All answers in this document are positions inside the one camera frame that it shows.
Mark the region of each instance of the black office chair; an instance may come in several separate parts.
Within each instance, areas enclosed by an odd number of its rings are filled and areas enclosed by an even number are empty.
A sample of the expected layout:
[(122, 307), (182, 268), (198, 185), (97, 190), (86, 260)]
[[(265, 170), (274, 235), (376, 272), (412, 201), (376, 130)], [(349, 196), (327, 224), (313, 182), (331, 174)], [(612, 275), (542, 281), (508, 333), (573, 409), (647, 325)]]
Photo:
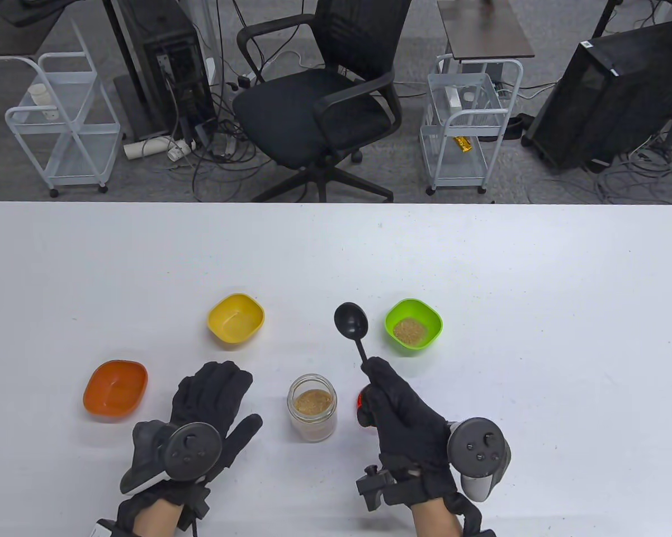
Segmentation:
[[(400, 127), (401, 110), (393, 86), (393, 57), (410, 0), (319, 0), (313, 15), (295, 15), (239, 31), (236, 43), (257, 74), (257, 85), (234, 99), (234, 114), (248, 138), (280, 166), (300, 169), (287, 181), (252, 201), (266, 201), (309, 181), (319, 201), (326, 183), (366, 190), (393, 201), (393, 192), (336, 168), (349, 154)], [(247, 43), (255, 36), (309, 25), (325, 62), (265, 82)], [(339, 67), (361, 80), (354, 82)], [(390, 115), (372, 93), (385, 99)]]

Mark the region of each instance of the white table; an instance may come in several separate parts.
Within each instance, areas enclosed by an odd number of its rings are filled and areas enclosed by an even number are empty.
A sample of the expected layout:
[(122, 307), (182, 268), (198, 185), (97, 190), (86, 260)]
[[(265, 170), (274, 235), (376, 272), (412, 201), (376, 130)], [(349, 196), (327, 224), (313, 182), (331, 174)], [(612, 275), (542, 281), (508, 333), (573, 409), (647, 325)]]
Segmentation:
[[(238, 350), (205, 325), (246, 291), (267, 320)], [(382, 320), (423, 299), (435, 345), (397, 357)], [(513, 451), (481, 505), (499, 537), (672, 535), (672, 207), (0, 204), (0, 537), (81, 537), (121, 500), (139, 420), (169, 415), (204, 361), (254, 373), (264, 427), (214, 483), (200, 535), (413, 535), (403, 506), (366, 511), (354, 481), (377, 439), (333, 326), (361, 304), (365, 340), (450, 419), (484, 415)], [(111, 358), (149, 371), (119, 424), (81, 397)], [(329, 378), (339, 425), (300, 443), (296, 376)]]

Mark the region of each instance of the granular powder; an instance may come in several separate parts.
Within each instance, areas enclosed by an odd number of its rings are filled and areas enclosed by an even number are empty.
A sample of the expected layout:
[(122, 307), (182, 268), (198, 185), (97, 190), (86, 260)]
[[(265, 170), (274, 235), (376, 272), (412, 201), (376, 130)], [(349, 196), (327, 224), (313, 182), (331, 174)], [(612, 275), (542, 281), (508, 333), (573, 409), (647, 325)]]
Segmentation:
[(406, 317), (393, 327), (393, 335), (410, 347), (418, 347), (428, 335), (428, 329), (413, 317)]
[(308, 389), (294, 401), (294, 406), (300, 414), (315, 416), (326, 412), (331, 406), (331, 394), (323, 389)]

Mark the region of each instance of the yellow bowl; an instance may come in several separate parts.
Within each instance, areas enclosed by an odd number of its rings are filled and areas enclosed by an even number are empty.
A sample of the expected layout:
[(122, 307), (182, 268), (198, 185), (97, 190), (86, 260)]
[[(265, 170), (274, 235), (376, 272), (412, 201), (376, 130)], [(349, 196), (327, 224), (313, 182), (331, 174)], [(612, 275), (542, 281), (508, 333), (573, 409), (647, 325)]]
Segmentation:
[(209, 312), (206, 324), (224, 343), (244, 343), (264, 324), (264, 309), (251, 296), (232, 294)]

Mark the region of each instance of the computer tower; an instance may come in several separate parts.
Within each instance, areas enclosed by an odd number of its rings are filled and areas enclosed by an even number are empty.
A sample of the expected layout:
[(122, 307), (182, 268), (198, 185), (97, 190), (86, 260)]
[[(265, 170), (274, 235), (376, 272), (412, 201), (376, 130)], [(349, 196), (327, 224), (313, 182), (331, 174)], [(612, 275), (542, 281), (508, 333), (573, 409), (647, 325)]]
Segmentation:
[(609, 164), (672, 117), (672, 22), (583, 41), (523, 139), (556, 168)]
[(196, 29), (177, 0), (117, 0), (153, 110), (172, 132), (215, 117)]

